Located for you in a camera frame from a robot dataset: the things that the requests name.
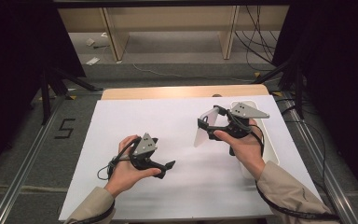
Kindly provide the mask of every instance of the person's right hand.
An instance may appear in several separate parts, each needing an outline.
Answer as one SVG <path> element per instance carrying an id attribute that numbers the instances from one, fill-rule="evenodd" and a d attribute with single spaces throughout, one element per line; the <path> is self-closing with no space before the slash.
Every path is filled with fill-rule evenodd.
<path id="1" fill-rule="evenodd" d="M 253 119 L 249 120 L 249 124 L 257 125 Z M 262 133 L 258 128 L 252 127 L 252 131 L 261 139 Z M 228 133 L 219 130 L 214 131 L 214 135 L 231 145 L 235 156 L 243 166 L 248 169 L 256 180 L 260 178 L 266 164 L 261 158 L 261 146 L 253 135 L 248 134 L 243 138 L 234 138 Z"/>

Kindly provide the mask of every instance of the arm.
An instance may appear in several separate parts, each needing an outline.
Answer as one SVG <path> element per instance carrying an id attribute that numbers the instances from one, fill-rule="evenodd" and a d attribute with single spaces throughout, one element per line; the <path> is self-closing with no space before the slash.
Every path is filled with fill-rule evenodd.
<path id="1" fill-rule="evenodd" d="M 253 127 L 253 132 L 261 138 L 262 133 L 258 128 Z M 241 139 L 233 138 L 222 131 L 215 131 L 214 135 L 231 145 L 235 156 L 252 174 L 260 191 L 270 201 L 280 207 L 297 212 L 331 214 L 327 206 L 281 167 L 271 161 L 265 164 L 261 157 L 261 147 L 251 134 Z M 291 217 L 272 208 L 271 211 L 281 217 L 284 223 L 337 223 Z"/>
<path id="2" fill-rule="evenodd" d="M 126 137 L 120 142 L 118 150 L 121 151 L 137 137 L 137 135 Z M 124 154 L 128 154 L 130 149 L 129 147 Z M 139 180 L 160 172 L 157 168 L 139 171 L 130 161 L 119 162 L 105 187 L 95 188 L 64 223 L 77 223 L 84 220 L 88 220 L 87 223 L 109 223 L 115 213 L 115 198 L 123 191 L 132 188 Z"/>

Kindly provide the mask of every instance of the white tabletop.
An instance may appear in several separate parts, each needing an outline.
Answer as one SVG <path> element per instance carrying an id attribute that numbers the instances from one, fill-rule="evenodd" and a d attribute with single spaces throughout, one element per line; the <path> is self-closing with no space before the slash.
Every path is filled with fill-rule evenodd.
<path id="1" fill-rule="evenodd" d="M 161 164 L 176 161 L 176 164 L 163 179 L 143 179 L 120 194 L 114 220 L 205 220 L 272 215 L 258 195 L 254 180 L 242 176 L 240 164 L 228 154 L 226 143 L 207 140 L 193 147 L 197 118 L 214 105 L 230 108 L 234 101 L 253 101 L 259 110 L 270 115 L 262 122 L 279 165 L 319 197 L 272 96 L 103 100 L 95 107 L 59 220 L 66 220 L 96 186 L 106 184 L 98 179 L 97 172 L 117 155 L 118 143 L 128 135 L 144 133 L 158 138 L 152 161 Z"/>

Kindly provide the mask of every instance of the hand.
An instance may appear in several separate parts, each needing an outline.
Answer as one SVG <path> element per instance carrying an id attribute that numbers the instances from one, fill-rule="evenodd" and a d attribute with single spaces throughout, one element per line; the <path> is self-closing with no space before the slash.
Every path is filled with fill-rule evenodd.
<path id="1" fill-rule="evenodd" d="M 249 124 L 257 125 L 253 119 L 249 120 Z M 262 133 L 258 128 L 252 127 L 252 131 L 261 139 Z M 243 166 L 249 170 L 256 180 L 260 178 L 266 164 L 261 158 L 261 146 L 253 135 L 248 134 L 243 138 L 237 139 L 220 130 L 214 131 L 213 134 L 222 141 L 231 145 L 235 156 L 243 164 Z"/>
<path id="2" fill-rule="evenodd" d="M 137 137 L 137 135 L 132 135 L 123 139 L 118 145 L 118 152 L 123 150 L 127 144 Z M 128 155 L 130 150 L 131 147 L 128 147 L 123 155 Z M 133 167 L 130 161 L 120 161 L 104 188 L 116 198 L 121 192 L 132 188 L 132 186 L 139 180 L 152 175 L 158 175 L 159 173 L 161 173 L 161 171 L 158 168 L 150 168 L 140 171 Z"/>

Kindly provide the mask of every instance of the beige sleeve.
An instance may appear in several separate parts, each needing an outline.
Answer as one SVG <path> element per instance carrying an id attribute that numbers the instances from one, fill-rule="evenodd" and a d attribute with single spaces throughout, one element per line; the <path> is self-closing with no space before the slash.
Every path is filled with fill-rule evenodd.
<path id="1" fill-rule="evenodd" d="M 68 217 L 64 224 L 76 223 L 80 220 L 97 217 L 98 215 L 108 211 L 114 200 L 115 199 L 106 189 L 96 187 L 71 214 L 71 216 Z M 109 216 L 95 223 L 109 223 L 114 214 L 115 209 L 112 210 Z"/>
<path id="2" fill-rule="evenodd" d="M 270 201 L 280 207 L 297 212 L 331 214 L 330 209 L 307 187 L 271 161 L 266 163 L 257 186 Z M 338 223 L 336 221 L 306 220 L 290 217 L 272 208 L 271 211 L 281 217 L 284 223 Z"/>

